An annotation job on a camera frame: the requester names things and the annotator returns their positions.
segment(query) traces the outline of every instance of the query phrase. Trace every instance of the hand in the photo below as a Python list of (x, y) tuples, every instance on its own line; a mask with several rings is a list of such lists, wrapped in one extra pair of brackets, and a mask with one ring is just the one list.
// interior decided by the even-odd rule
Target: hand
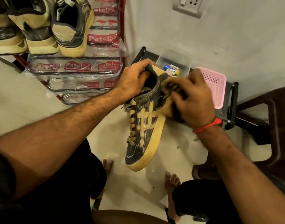
[(182, 118), (190, 127), (197, 130), (214, 121), (212, 92), (199, 69), (195, 69), (188, 77), (172, 78), (170, 82), (180, 86), (188, 96), (183, 100), (179, 93), (171, 94)]
[(124, 69), (120, 80), (114, 88), (121, 98), (121, 103), (125, 103), (141, 93), (144, 83), (150, 75), (149, 72), (143, 72), (148, 64), (156, 66), (150, 59), (145, 59)]

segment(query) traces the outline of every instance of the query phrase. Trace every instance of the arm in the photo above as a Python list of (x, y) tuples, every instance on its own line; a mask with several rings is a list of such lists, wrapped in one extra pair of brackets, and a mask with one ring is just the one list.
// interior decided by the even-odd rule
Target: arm
[(51, 177), (108, 113), (141, 92), (148, 78), (148, 72), (141, 72), (148, 64), (154, 62), (126, 67), (107, 94), (0, 137), (0, 153), (16, 174), (15, 199)]
[[(188, 95), (172, 97), (182, 117), (197, 130), (215, 118), (211, 90), (199, 70), (188, 78), (175, 78)], [(229, 139), (223, 129), (212, 126), (198, 134), (211, 154), (218, 172), (244, 224), (284, 223), (285, 195)]]

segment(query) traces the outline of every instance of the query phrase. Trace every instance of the switch plate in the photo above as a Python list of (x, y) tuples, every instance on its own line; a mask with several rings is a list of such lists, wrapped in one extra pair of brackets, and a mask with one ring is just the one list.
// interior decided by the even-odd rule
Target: switch plate
[(173, 10), (200, 18), (209, 0), (174, 0)]

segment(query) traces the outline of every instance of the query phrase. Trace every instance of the shoe sole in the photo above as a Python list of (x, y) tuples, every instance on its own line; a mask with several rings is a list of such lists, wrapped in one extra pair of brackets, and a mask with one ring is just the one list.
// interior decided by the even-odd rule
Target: shoe sole
[(157, 148), (160, 143), (160, 138), (162, 134), (162, 130), (164, 127), (166, 117), (162, 114), (158, 116), (158, 119), (156, 121), (156, 125), (153, 129), (153, 133), (151, 136), (151, 139), (149, 141), (149, 144), (144, 152), (144, 155), (134, 164), (127, 165), (126, 166), (132, 170), (132, 171), (140, 171), (143, 168), (145, 168), (152, 160), (153, 156), (155, 155)]
[(53, 36), (42, 41), (26, 40), (26, 42), (31, 54), (54, 54), (59, 52), (58, 44)]
[(28, 45), (22, 32), (19, 32), (15, 37), (0, 40), (0, 54), (18, 54), (25, 52), (27, 49)]
[(90, 12), (90, 16), (88, 17), (88, 21), (85, 25), (85, 34), (83, 37), (83, 42), (80, 46), (75, 47), (75, 48), (67, 48), (67, 47), (62, 47), (59, 45), (59, 50), (64, 56), (79, 57), (85, 53), (85, 50), (87, 47), (88, 32), (89, 32), (90, 27), (94, 23), (94, 19), (95, 19), (95, 13), (94, 13), (94, 9), (92, 9)]

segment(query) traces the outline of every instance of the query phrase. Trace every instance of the sneaker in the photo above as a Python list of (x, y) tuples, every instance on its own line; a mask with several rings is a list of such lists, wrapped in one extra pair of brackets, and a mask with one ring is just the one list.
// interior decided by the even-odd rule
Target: sneaker
[(22, 32), (7, 16), (7, 4), (0, 0), (0, 54), (17, 54), (28, 48)]
[(84, 54), (94, 17), (88, 0), (55, 0), (52, 32), (64, 56), (79, 57)]
[(139, 171), (149, 164), (160, 142), (166, 117), (160, 112), (164, 102), (161, 83), (169, 77), (165, 71), (148, 65), (145, 71), (150, 77), (143, 91), (125, 104), (130, 121), (126, 165), (133, 171)]
[(8, 16), (22, 30), (31, 54), (53, 54), (58, 44), (50, 25), (51, 0), (9, 0)]

